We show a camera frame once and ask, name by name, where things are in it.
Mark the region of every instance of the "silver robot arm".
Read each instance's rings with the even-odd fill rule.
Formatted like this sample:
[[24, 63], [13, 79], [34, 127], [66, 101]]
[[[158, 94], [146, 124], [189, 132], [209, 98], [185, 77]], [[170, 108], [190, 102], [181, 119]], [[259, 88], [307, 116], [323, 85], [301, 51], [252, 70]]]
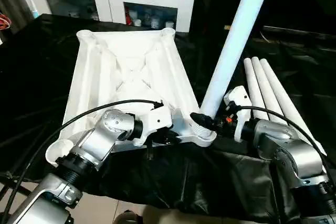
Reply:
[[192, 113], [199, 125], [219, 135], [253, 141], [260, 158], [274, 161], [291, 191], [301, 219], [308, 224], [336, 224], [336, 198], [319, 153], [290, 126], [250, 119], [250, 111], [236, 114], [237, 105], [251, 104], [244, 87], [229, 91], [224, 101], [228, 116], [215, 118]]
[[[156, 109], [165, 111], [164, 107]], [[54, 174], [48, 174], [8, 220], [8, 224], [73, 223], [66, 207], [75, 208], [89, 179], [100, 169], [116, 141], [144, 138], [161, 127], [171, 126], [168, 113], [161, 120], [136, 120], [120, 110], [106, 110], [95, 127], [87, 131], [70, 153], [57, 160]]]
[[253, 144], [259, 157], [272, 160], [288, 185], [303, 223], [335, 224], [336, 199], [317, 151], [283, 124], [259, 120]]

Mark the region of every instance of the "white rod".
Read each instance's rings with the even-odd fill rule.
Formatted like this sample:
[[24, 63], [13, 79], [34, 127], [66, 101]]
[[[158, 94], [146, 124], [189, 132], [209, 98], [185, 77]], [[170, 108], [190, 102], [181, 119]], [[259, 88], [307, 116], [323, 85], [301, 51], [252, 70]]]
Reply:
[[[259, 84], [262, 98], [264, 99], [266, 108], [283, 115], [280, 105], [277, 101], [277, 98], [275, 97], [273, 93], [272, 87], [269, 84], [267, 77], [264, 73], [264, 70], [257, 57], [252, 58], [252, 65], [253, 65], [253, 69], [256, 74], [257, 80], [258, 80], [258, 84]], [[269, 118], [273, 122], [287, 124], [284, 120], [278, 118], [275, 115], [269, 114]]]
[[[258, 81], [250, 58], [244, 60], [244, 67], [247, 79], [248, 92], [253, 106], [265, 108], [263, 97], [259, 89]], [[253, 110], [254, 118], [269, 120], [266, 112]]]
[[215, 117], [264, 0], [240, 0], [200, 113]]
[[[281, 82], [277, 78], [276, 74], [273, 72], [271, 66], [269, 65], [266, 59], [260, 60], [260, 64], [267, 76], [268, 82], [271, 85], [273, 92], [280, 104], [282, 111], [284, 112], [285, 116], [295, 122], [299, 127], [301, 127], [317, 144], [319, 149], [324, 152], [322, 145], [316, 141], [309, 131], [307, 125], [305, 124], [304, 120], [302, 119], [299, 111], [296, 109], [295, 105], [293, 104], [292, 100], [288, 96], [287, 92], [285, 91], [284, 87], [281, 85]], [[299, 137], [304, 140], [305, 142], [309, 143], [309, 141], [299, 132]]]

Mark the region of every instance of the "tiled floor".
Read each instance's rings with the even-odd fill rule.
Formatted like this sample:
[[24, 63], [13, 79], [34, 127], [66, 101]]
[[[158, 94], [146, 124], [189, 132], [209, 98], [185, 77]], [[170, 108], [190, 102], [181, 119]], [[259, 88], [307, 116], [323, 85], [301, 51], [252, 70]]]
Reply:
[[[33, 190], [36, 184], [23, 183], [23, 186]], [[0, 202], [0, 212], [4, 211], [9, 194]], [[25, 196], [17, 194], [11, 213], [21, 204]], [[75, 209], [70, 209], [75, 224], [112, 224], [116, 216], [130, 210], [143, 216], [145, 224], [255, 224], [254, 222], [238, 221], [233, 219], [221, 219], [215, 217], [187, 215], [178, 210], [162, 210], [155, 207], [133, 204], [108, 197], [93, 196], [84, 193], [81, 201]]]

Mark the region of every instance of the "black cloth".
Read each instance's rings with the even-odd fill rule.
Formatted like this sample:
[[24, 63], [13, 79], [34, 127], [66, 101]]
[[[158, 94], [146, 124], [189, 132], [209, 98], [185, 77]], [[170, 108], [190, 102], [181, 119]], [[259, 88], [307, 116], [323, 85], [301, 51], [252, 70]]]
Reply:
[[[0, 46], [0, 176], [13, 175], [46, 137], [61, 125], [79, 42], [76, 32], [143, 28], [41, 15]], [[177, 33], [176, 46], [199, 104], [225, 37]], [[230, 87], [246, 85], [243, 58], [266, 58], [328, 155], [336, 157], [336, 53], [314, 44], [304, 47], [249, 40]], [[53, 168], [43, 150], [27, 173], [37, 182]], [[209, 148], [180, 144], [112, 154], [86, 192], [160, 208], [287, 223], [298, 219], [293, 198], [276, 168], [246, 143], [218, 137]]]

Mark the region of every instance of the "light blue tube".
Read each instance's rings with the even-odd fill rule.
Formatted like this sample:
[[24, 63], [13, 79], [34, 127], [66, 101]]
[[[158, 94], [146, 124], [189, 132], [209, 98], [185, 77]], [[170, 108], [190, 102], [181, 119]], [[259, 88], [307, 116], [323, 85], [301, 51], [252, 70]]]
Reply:
[[240, 0], [200, 113], [215, 117], [264, 0]]

